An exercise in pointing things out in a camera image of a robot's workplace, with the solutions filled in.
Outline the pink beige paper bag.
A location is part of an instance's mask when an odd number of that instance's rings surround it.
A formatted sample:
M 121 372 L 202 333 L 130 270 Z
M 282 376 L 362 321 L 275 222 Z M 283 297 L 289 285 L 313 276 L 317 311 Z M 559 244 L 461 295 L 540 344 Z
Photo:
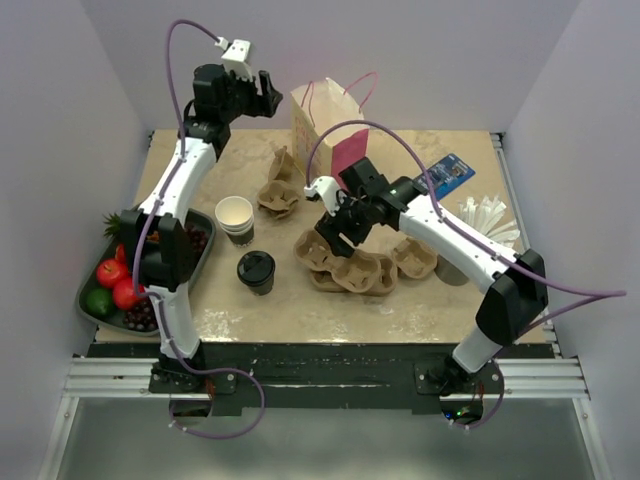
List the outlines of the pink beige paper bag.
M 339 177 L 339 173 L 366 156 L 369 127 L 335 125 L 364 118 L 363 107 L 373 94 L 378 74 L 368 72 L 342 87 L 333 79 L 310 81 L 290 92 L 292 156 L 305 176 Z

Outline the single cardboard cup carrier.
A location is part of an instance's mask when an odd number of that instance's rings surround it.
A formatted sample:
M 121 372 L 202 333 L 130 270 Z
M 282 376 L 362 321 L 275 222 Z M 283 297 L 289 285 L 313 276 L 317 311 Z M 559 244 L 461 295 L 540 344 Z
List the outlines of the single cardboard cup carrier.
M 289 181 L 294 174 L 295 160 L 288 152 L 287 147 L 283 146 L 274 152 L 274 159 L 268 172 L 268 180 Z

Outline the black coffee cup lid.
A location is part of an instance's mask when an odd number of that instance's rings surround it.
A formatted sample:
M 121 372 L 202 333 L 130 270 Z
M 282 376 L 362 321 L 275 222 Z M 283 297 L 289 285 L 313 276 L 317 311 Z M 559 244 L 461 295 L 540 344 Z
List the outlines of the black coffee cup lid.
M 258 287 L 273 280 L 274 258 L 264 251 L 250 251 L 243 255 L 236 268 L 240 281 L 248 287 Z

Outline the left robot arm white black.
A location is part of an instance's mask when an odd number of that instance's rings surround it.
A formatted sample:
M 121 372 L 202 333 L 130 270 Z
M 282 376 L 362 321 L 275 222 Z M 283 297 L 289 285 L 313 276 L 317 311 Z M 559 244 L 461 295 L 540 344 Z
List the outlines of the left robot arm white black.
M 161 335 L 161 353 L 178 361 L 173 382 L 185 392 L 200 390 L 207 368 L 193 357 L 200 336 L 192 320 L 189 283 L 196 269 L 186 233 L 186 215 L 206 174 L 242 117 L 271 118 L 283 95 L 267 71 L 242 78 L 237 67 L 205 64 L 194 71 L 193 98 L 176 104 L 176 147 L 156 186 L 137 207 L 120 214 L 120 237 L 134 290 L 151 300 Z

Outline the dark paper coffee cup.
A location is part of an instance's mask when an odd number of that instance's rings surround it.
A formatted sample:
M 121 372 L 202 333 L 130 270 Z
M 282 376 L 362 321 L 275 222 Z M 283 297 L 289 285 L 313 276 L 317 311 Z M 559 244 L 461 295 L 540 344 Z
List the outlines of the dark paper coffee cup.
M 267 295 L 274 285 L 273 273 L 244 273 L 240 275 L 241 282 L 254 294 L 258 296 Z

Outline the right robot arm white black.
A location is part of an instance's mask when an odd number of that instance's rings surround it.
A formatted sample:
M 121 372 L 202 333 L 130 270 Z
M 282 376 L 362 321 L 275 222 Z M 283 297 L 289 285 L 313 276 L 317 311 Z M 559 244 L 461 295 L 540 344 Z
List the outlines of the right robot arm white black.
M 447 361 L 445 379 L 456 392 L 476 386 L 480 369 L 523 335 L 548 305 L 545 265 L 538 253 L 519 254 L 446 214 L 418 178 L 390 182 L 362 158 L 337 178 L 311 181 L 304 194 L 325 206 L 315 229 L 334 255 L 352 256 L 373 226 L 385 225 L 426 243 L 483 294 L 475 327 Z

